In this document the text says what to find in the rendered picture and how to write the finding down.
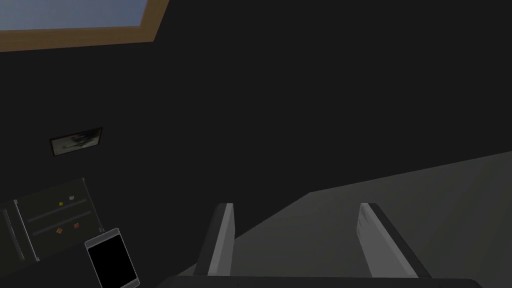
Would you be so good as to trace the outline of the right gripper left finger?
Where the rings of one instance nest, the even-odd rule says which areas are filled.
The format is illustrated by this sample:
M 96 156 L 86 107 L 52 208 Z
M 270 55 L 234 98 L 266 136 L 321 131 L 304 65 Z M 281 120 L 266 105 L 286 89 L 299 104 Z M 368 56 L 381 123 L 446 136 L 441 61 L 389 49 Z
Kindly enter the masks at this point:
M 220 203 L 214 210 L 193 274 L 230 276 L 235 234 L 234 204 Z

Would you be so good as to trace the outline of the wood-framed window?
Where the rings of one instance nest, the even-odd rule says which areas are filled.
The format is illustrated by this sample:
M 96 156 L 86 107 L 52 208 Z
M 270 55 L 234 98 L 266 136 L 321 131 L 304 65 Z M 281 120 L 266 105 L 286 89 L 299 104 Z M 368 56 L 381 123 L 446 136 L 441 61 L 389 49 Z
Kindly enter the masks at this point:
M 0 0 L 0 52 L 153 42 L 170 0 Z

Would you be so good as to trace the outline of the dark framed wall picture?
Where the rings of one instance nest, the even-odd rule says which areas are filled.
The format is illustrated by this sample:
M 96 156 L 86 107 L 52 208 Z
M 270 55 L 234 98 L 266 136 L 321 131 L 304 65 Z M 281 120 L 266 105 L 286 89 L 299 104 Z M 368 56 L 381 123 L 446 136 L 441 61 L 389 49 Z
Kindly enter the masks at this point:
M 49 140 L 53 157 L 80 151 L 100 144 L 103 127 L 92 128 Z

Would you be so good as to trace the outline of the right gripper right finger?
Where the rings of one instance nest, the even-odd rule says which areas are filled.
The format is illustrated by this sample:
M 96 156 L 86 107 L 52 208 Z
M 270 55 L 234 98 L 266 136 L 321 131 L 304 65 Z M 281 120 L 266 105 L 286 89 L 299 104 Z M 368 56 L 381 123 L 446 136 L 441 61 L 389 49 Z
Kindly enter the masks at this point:
M 376 203 L 360 204 L 356 233 L 373 278 L 431 277 Z

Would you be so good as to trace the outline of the dark fridge with magnets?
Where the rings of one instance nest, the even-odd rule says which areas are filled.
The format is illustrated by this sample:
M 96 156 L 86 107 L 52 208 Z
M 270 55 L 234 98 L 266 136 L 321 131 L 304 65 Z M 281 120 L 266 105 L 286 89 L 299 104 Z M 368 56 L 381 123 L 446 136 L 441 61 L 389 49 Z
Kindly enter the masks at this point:
M 104 232 L 84 178 L 0 204 L 0 264 L 31 264 Z

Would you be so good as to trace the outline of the silver appliance with black door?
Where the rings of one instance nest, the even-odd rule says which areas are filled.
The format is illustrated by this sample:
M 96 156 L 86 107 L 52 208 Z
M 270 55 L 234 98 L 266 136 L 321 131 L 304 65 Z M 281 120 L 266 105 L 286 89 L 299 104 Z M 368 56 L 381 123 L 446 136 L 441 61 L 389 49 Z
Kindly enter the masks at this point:
M 119 228 L 84 243 L 100 288 L 137 288 L 141 282 Z

